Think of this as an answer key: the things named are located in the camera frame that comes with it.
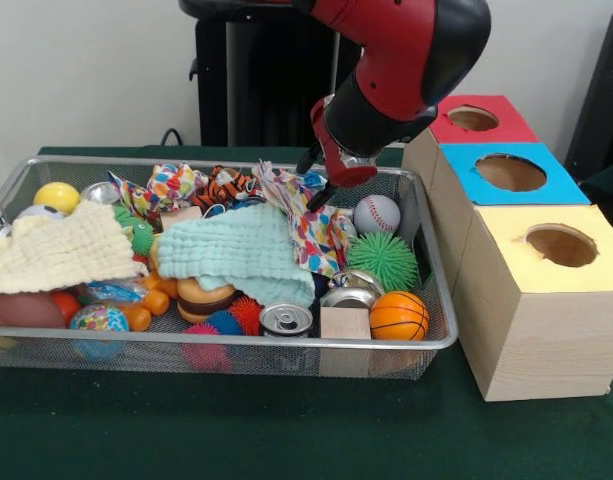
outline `red spiky ball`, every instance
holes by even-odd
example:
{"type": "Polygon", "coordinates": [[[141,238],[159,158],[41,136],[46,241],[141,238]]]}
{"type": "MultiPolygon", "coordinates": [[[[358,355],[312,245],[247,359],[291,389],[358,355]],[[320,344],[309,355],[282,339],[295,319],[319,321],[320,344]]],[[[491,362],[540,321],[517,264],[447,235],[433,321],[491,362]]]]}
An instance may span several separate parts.
{"type": "Polygon", "coordinates": [[[250,297],[241,297],[229,308],[237,319],[237,323],[242,327],[244,335],[257,336],[259,335],[259,315],[262,313],[262,307],[259,303],[250,297]]]}
{"type": "MultiPolygon", "coordinates": [[[[195,335],[219,335],[212,325],[200,324],[184,330],[182,333],[195,335]]],[[[232,364],[226,345],[204,345],[184,343],[182,353],[186,362],[198,372],[230,372],[232,364]]]]}

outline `basketball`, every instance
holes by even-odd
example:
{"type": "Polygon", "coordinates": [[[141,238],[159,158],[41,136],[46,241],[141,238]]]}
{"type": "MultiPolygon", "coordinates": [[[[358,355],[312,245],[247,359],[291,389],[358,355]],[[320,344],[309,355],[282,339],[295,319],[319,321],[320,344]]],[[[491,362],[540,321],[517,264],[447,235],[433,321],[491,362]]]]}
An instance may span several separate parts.
{"type": "Polygon", "coordinates": [[[370,310],[370,332],[375,340],[423,340],[428,333],[428,309],[417,296],[391,292],[370,310]]]}

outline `mint green towel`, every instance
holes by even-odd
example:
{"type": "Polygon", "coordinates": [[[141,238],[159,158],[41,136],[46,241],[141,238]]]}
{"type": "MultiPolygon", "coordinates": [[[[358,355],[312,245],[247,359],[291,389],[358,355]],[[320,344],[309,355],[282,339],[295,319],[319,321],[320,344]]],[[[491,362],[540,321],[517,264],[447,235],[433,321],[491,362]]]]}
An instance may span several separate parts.
{"type": "Polygon", "coordinates": [[[264,203],[173,225],[159,240],[159,274],[196,278],[205,290],[233,285],[261,305],[309,307],[310,272],[295,263],[288,221],[264,203]]]}

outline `white wall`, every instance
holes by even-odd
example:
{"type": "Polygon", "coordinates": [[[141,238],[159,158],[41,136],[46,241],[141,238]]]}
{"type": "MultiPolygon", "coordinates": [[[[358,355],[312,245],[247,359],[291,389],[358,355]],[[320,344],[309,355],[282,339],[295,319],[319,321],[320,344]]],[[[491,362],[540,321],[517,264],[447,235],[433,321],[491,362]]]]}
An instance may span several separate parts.
{"type": "Polygon", "coordinates": [[[489,44],[460,93],[503,93],[564,161],[613,0],[488,0],[489,44]]]}
{"type": "MultiPolygon", "coordinates": [[[[459,92],[503,93],[563,160],[613,0],[489,0],[459,92]]],[[[0,0],[0,184],[43,145],[198,137],[194,20],[176,0],[0,0]]]]}
{"type": "Polygon", "coordinates": [[[44,145],[198,143],[194,26],[176,0],[0,0],[0,184],[44,145]]]}

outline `blue spiky ball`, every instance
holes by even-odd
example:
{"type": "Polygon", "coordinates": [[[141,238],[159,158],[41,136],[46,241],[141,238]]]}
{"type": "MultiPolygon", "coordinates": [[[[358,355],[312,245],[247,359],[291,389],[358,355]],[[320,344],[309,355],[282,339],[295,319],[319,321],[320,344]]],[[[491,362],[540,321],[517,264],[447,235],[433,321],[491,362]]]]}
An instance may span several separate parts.
{"type": "Polygon", "coordinates": [[[206,324],[214,327],[220,335],[243,335],[235,315],[228,310],[219,310],[206,319],[206,324]]]}

